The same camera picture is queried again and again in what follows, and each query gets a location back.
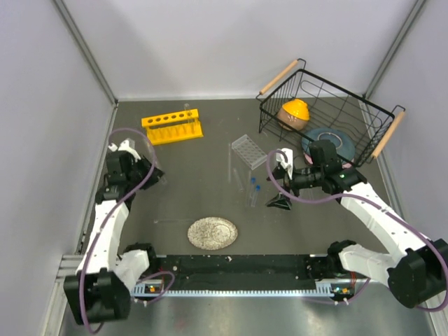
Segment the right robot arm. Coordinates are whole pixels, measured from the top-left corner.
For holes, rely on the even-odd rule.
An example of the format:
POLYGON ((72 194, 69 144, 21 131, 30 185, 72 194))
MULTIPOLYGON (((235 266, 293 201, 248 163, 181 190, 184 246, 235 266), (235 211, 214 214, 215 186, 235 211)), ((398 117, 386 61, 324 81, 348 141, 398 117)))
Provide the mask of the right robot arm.
POLYGON ((386 249, 378 253, 354 241, 334 243, 326 266, 333 276, 355 272, 389 289, 407 308, 447 292, 447 243, 431 240, 405 222, 375 192, 355 167, 345 168, 335 145, 329 140, 310 146, 310 167, 296 169, 289 148, 269 152, 276 167, 268 179, 279 194, 271 207, 290 208, 292 202, 323 204, 335 200, 352 213, 386 249))

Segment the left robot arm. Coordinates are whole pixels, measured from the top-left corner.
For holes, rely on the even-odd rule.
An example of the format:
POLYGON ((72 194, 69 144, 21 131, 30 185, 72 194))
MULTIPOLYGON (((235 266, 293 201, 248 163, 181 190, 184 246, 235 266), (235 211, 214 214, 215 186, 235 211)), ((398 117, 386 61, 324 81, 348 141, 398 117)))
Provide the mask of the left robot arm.
POLYGON ((155 185, 164 173, 128 141, 109 149, 87 250, 75 273, 64 279, 64 293, 78 325, 126 319, 137 281, 154 276, 159 267, 151 244, 135 243, 122 255, 118 248, 136 191, 155 185))

